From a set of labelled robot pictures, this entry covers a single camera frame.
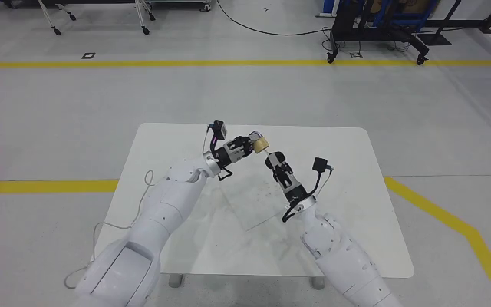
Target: white table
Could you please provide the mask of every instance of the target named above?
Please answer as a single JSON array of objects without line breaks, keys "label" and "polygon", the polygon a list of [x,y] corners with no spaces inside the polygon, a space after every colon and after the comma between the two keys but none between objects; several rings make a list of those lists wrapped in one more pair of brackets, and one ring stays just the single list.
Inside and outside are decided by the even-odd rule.
[{"label": "white table", "polygon": [[[377,263],[383,277],[409,278],[414,274],[365,130],[235,125],[227,128],[228,140],[260,131],[270,143],[270,152],[285,154],[306,190],[314,186],[317,176],[311,169],[314,158],[328,159],[335,170],[318,198],[321,213],[329,211],[343,221]],[[206,126],[202,124],[142,124],[105,220],[128,225],[146,188],[145,173],[153,170],[156,182],[176,161],[198,157],[205,132]],[[299,239],[302,223],[296,218],[287,223],[281,221],[286,199],[265,166],[265,158],[264,153],[253,153],[230,166],[232,177],[221,183],[209,180],[189,219],[165,245],[161,272],[322,276]],[[104,225],[96,254],[125,232]]]}]

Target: gray floor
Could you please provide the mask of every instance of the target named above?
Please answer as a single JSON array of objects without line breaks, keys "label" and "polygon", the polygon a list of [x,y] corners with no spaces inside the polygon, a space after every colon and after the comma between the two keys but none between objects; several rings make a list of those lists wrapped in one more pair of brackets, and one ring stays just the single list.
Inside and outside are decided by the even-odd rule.
[{"label": "gray floor", "polygon": [[[320,4],[223,1],[240,21],[267,31],[309,31]],[[76,22],[50,10],[0,5],[0,61],[324,59],[323,35],[252,33],[216,7],[156,11],[144,36],[132,5],[71,5]],[[491,39],[448,32],[454,45],[432,60],[489,60]],[[349,58],[358,44],[348,44]],[[415,59],[363,43],[366,59]],[[118,178],[144,122],[363,127],[385,176],[476,227],[491,246],[491,70],[488,67],[26,68],[0,70],[0,180]],[[490,283],[468,242],[391,194],[415,274],[388,279],[404,306],[481,306]],[[91,231],[110,194],[0,195],[0,305],[68,305],[62,279],[86,263]],[[349,306],[329,285],[303,278],[187,276],[161,279],[149,302],[165,306]]]}]

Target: gold cylinder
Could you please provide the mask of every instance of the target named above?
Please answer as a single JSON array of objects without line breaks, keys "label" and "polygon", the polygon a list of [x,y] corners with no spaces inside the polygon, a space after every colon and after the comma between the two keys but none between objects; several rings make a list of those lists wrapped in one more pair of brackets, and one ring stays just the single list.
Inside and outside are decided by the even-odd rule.
[{"label": "gold cylinder", "polygon": [[269,143],[264,137],[261,137],[259,140],[254,142],[252,147],[254,148],[254,151],[259,154],[261,151],[269,147]]}]

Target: floor marking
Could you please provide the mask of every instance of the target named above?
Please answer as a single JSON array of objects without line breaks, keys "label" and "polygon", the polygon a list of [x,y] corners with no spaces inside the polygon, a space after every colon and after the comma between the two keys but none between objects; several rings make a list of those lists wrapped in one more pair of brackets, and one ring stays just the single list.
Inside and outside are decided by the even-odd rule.
[{"label": "floor marking", "polygon": [[[224,60],[224,61],[67,61],[0,62],[0,68],[112,68],[189,66],[416,66],[412,60]],[[426,61],[424,66],[491,66],[491,61]]]},{"label": "floor marking", "polygon": [[0,181],[0,194],[113,193],[118,180]]},{"label": "floor marking", "polygon": [[[467,238],[484,271],[491,280],[491,251],[479,232],[435,203],[410,190],[395,179],[385,177],[389,190],[435,217]],[[0,194],[113,193],[118,180],[31,180],[0,181]]]},{"label": "floor marking", "polygon": [[447,225],[449,228],[465,236],[467,241],[469,241],[470,247],[472,247],[474,253],[476,254],[477,259],[481,263],[484,272],[486,272],[488,278],[491,280],[491,251],[489,251],[486,242],[481,237],[477,229],[453,214],[448,213],[418,193],[410,190],[402,183],[397,182],[395,179],[390,177],[385,177],[384,179],[389,190],[417,206],[424,212],[430,214],[443,224]]}]

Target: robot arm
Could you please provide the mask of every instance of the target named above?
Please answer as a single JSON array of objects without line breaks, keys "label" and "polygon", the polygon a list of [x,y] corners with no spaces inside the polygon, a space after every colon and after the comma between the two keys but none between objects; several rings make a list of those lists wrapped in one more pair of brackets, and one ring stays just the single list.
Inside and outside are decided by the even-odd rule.
[{"label": "robot arm", "polygon": [[156,183],[127,235],[107,246],[89,266],[75,289],[80,296],[75,306],[144,305],[159,279],[162,248],[191,214],[207,179],[268,146],[259,133],[253,132],[215,150],[216,141],[225,140],[226,129],[218,121],[209,127],[214,133],[211,152],[172,166]]},{"label": "robot arm", "polygon": [[[273,171],[273,178],[289,201],[283,222],[299,215],[305,228],[301,240],[331,284],[357,307],[402,307],[368,254],[341,224],[329,214],[316,214],[317,200],[312,194],[318,183],[307,193],[280,152],[270,153],[266,166]],[[319,172],[319,178],[322,171],[333,170],[320,158],[316,158],[313,169]]]}]

